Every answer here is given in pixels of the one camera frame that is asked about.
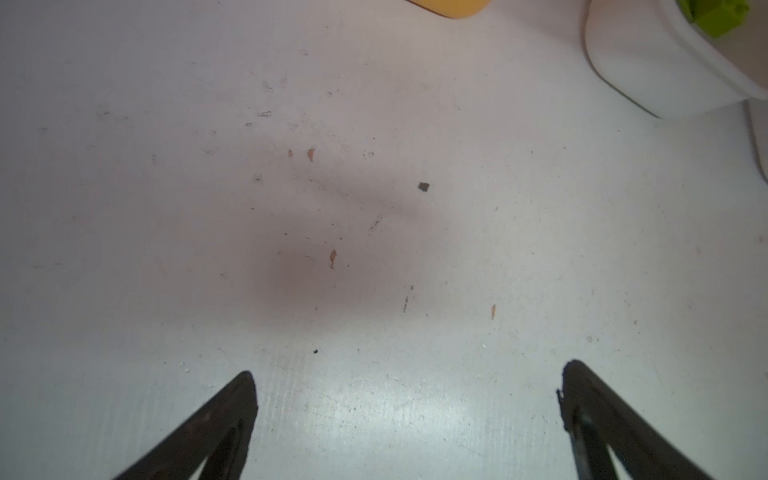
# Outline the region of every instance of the white container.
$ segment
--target white container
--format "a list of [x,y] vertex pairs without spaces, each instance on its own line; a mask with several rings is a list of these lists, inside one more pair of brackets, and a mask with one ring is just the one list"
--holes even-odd
[[661,118],[768,98],[768,1],[716,40],[675,0],[592,0],[587,53],[608,83]]

